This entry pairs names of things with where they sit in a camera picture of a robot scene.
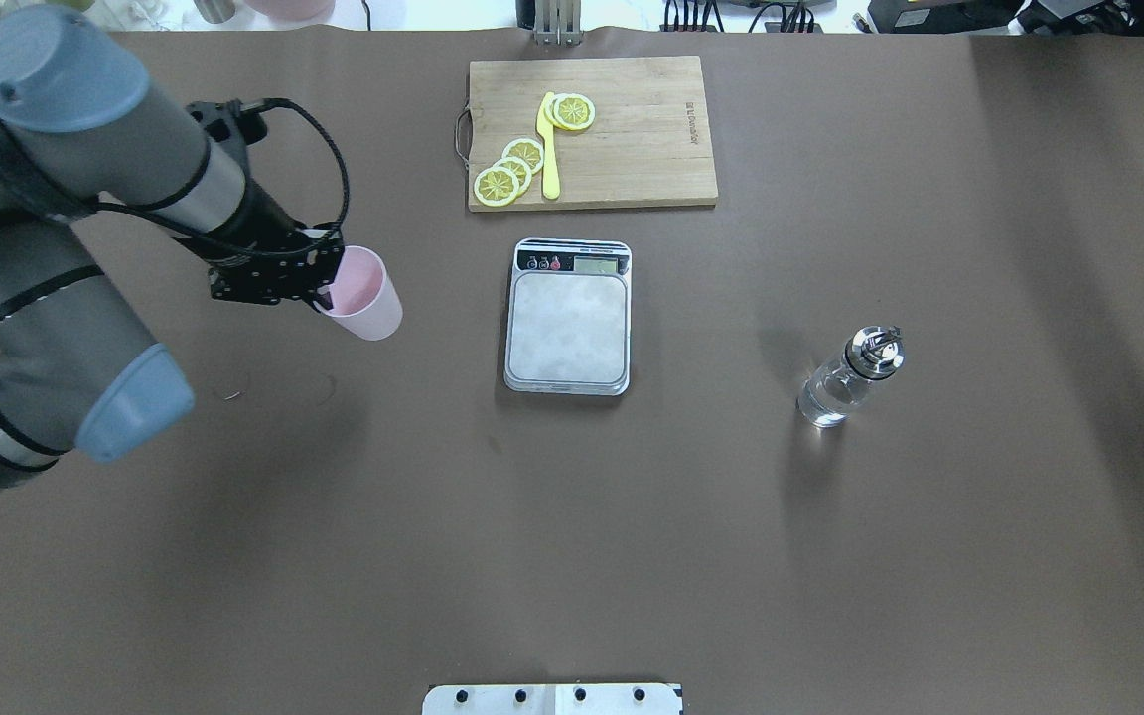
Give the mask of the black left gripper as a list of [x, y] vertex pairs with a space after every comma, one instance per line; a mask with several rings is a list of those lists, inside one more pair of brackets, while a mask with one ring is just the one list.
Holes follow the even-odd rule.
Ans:
[[210, 297], [259, 305], [331, 307], [327, 293], [344, 259], [341, 227], [337, 219], [305, 225], [277, 204], [251, 205], [210, 235], [237, 248], [237, 253], [206, 261]]

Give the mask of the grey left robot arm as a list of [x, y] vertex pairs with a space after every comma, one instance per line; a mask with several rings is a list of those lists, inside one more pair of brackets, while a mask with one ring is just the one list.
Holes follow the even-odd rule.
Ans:
[[222, 302], [329, 304], [342, 222], [309, 227], [259, 185], [248, 148], [294, 101], [181, 105], [67, 6], [0, 19], [0, 493], [71, 451], [109, 462], [177, 424], [194, 390], [73, 227], [154, 223]]

